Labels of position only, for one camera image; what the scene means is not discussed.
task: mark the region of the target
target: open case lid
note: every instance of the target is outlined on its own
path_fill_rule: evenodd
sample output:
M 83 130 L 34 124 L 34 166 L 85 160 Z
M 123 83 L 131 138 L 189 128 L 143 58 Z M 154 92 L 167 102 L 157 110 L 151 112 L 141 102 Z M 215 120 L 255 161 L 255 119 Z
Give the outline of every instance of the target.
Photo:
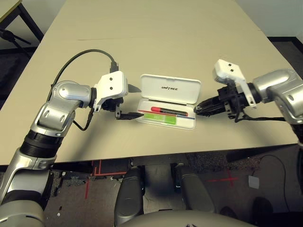
M 141 76 L 141 95 L 148 99 L 194 104 L 198 100 L 200 88 L 201 82 L 196 79 L 150 74 Z

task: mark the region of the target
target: table leg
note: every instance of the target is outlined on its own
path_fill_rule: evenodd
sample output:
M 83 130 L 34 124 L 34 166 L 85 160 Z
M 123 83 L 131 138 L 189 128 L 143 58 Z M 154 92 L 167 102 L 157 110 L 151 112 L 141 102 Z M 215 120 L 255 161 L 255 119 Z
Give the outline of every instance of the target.
M 37 39 L 41 42 L 44 34 L 39 29 L 38 25 L 34 22 L 34 20 L 28 14 L 27 10 L 24 8 L 22 3 L 20 3 L 18 5 L 18 8 L 21 11 L 20 16 L 23 19 L 23 21 L 26 23 L 26 25 L 29 27 L 29 29 L 34 33 L 34 35 L 37 37 Z

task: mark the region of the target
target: black cable on floor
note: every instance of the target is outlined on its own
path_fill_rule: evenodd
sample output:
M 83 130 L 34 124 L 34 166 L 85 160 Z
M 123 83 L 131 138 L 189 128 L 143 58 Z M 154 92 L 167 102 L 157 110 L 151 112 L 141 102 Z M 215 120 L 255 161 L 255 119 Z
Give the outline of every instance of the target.
M 278 158 L 277 156 L 275 156 L 275 155 L 264 155 L 264 156 L 262 156 L 261 159 L 260 159 L 259 165 L 260 165 L 262 159 L 265 158 L 265 157 L 268 157 L 268 156 L 275 157 L 283 166 L 283 170 L 284 170 L 283 196 L 284 196 L 284 201 L 285 201 L 287 210 L 288 210 L 288 212 L 290 212 L 290 209 L 289 209 L 289 206 L 288 206 L 288 203 L 287 203 L 287 200 L 286 200 L 286 195 L 285 195 L 285 185 L 286 185 L 286 168 L 285 168 L 285 165 L 282 162 L 282 160 L 280 158 Z

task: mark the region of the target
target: white wall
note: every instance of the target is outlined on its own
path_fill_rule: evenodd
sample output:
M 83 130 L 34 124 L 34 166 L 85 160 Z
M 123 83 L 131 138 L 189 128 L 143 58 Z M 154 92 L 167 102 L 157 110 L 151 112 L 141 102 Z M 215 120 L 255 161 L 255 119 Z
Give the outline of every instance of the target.
M 22 4 L 44 34 L 64 2 L 65 0 L 22 0 Z M 38 46 L 39 44 L 36 37 L 20 17 L 17 17 L 6 29 L 30 41 L 32 43 L 31 46 Z M 8 48 L 15 48 L 15 46 L 0 38 L 0 49 Z
M 301 23 L 300 23 L 300 31 L 297 34 L 297 38 L 301 41 L 301 43 L 303 43 L 303 3 L 301 4 L 301 10 L 302 10 L 302 14 L 301 14 Z
M 303 30 L 303 0 L 236 2 L 266 36 L 297 36 Z

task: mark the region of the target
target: red pen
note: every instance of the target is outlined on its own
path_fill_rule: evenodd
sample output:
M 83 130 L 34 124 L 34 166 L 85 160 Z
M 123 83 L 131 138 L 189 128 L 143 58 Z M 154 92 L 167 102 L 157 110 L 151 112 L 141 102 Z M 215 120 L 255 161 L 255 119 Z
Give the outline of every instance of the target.
M 186 117 L 188 116 L 188 113 L 184 112 L 184 111 L 170 110 L 170 109 L 165 109 L 165 108 L 160 108 L 160 107 L 155 107 L 155 106 L 153 106 L 151 108 L 151 111 L 158 112 L 158 113 L 164 113 L 164 114 L 181 115 L 181 116 L 186 116 Z

